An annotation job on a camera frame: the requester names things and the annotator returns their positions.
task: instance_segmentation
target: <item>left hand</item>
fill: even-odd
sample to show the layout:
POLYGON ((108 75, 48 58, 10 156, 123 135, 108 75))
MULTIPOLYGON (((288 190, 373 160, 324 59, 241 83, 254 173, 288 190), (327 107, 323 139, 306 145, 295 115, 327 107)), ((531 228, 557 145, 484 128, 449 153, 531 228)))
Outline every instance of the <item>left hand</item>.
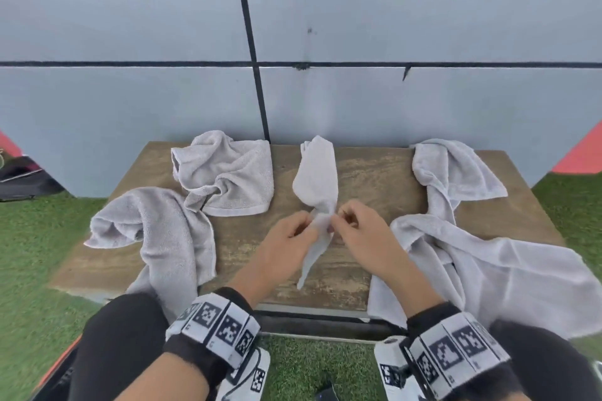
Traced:
POLYGON ((252 308, 301 268, 305 254, 319 236, 318 229, 309 225, 311 221, 307 211, 278 221, 249 262, 228 283, 252 308))

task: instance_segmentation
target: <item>black vertical line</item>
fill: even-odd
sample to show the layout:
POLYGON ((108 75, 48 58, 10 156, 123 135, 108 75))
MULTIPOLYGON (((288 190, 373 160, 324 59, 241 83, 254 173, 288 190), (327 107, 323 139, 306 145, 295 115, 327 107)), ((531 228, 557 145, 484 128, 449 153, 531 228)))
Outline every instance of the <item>black vertical line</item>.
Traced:
POLYGON ((255 52, 255 41, 253 40, 253 29, 251 27, 251 14, 249 12, 249 1, 240 0, 243 8, 243 17, 245 19, 245 29, 247 31, 247 40, 249 41, 249 54, 253 67, 253 77, 255 78, 255 90, 257 91, 257 103, 260 106, 261 125, 264 129, 264 138, 270 141, 270 130, 267 126, 266 102, 263 98, 263 87, 261 86, 260 67, 257 63, 257 53, 255 52))

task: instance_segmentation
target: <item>wall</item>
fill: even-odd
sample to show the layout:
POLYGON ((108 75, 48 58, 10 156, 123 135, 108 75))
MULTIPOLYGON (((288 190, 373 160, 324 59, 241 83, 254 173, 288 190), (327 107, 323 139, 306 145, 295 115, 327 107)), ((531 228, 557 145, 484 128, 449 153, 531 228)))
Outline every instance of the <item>wall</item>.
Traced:
POLYGON ((0 0, 0 127, 107 196, 150 140, 508 152, 530 185, 602 117, 598 0, 0 0))

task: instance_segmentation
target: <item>forearm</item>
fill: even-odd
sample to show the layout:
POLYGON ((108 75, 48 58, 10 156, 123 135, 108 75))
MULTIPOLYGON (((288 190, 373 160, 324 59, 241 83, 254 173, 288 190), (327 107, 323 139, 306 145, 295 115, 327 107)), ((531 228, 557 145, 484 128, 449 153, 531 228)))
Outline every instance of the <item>forearm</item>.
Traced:
POLYGON ((207 398, 209 385, 194 365, 172 353, 163 353, 116 401, 199 401, 207 398))
POLYGON ((445 302, 404 250, 397 254, 390 274, 383 281, 395 294, 406 317, 445 302))

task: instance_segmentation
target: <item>right hand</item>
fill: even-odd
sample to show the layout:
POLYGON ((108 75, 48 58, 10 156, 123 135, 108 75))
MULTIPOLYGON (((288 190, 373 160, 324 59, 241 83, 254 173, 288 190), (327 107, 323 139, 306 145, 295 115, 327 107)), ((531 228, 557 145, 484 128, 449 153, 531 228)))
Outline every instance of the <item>right hand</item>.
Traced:
POLYGON ((338 215, 330 218, 330 223, 366 271, 385 282, 399 272, 399 264, 407 254, 384 219, 372 208, 350 200, 339 208, 338 215))

